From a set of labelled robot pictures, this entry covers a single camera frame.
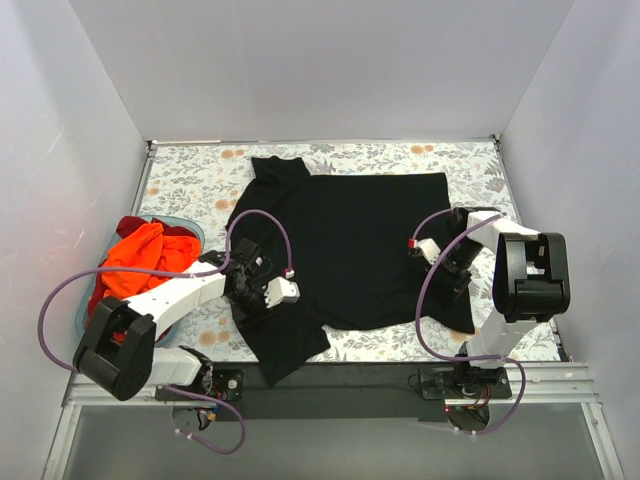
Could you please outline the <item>black t shirt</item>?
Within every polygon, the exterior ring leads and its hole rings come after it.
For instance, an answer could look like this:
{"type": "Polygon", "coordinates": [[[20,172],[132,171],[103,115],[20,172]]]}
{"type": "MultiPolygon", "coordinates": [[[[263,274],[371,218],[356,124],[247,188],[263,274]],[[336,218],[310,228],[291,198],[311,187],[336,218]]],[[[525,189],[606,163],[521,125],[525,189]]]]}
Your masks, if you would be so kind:
{"type": "Polygon", "coordinates": [[[269,385],[328,349],[323,327],[374,330],[423,313],[473,332],[469,297],[440,305],[424,261],[408,250],[415,230],[439,246],[451,240],[444,174],[312,175],[301,159],[278,157],[252,167],[229,219],[232,239],[262,249],[268,278],[292,267],[300,290],[274,319],[239,328],[269,385]]]}

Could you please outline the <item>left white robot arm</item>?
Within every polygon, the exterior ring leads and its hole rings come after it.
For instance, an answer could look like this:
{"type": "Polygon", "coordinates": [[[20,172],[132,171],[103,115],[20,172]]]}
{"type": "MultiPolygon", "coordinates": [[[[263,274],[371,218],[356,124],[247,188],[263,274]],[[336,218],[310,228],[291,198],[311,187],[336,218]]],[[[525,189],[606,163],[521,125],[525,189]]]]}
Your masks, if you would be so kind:
{"type": "Polygon", "coordinates": [[[125,300],[109,296],[90,316],[73,357],[75,369],[120,401],[146,386],[179,387],[193,400],[224,398],[214,364],[191,347],[158,346],[161,335],[200,305],[226,297],[251,314],[264,314],[300,297],[294,272],[259,277],[265,254],[242,240],[230,252],[209,251],[181,277],[125,300]]]}

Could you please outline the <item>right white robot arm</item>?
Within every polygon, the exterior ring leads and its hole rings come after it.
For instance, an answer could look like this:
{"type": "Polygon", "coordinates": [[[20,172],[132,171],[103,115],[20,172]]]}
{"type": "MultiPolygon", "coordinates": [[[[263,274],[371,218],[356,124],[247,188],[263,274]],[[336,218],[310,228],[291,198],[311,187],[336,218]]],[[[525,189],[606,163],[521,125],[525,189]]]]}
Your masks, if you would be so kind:
{"type": "Polygon", "coordinates": [[[453,235],[448,246],[441,248],[433,239],[417,243],[433,273],[427,289],[442,305],[453,305],[468,291],[472,263],[488,249],[495,255],[493,309],[479,332],[463,343],[452,370],[436,378],[437,388],[469,398],[501,389],[507,398],[507,356],[537,325],[569,308],[565,237],[523,227],[495,208],[454,208],[446,226],[453,235]]]}

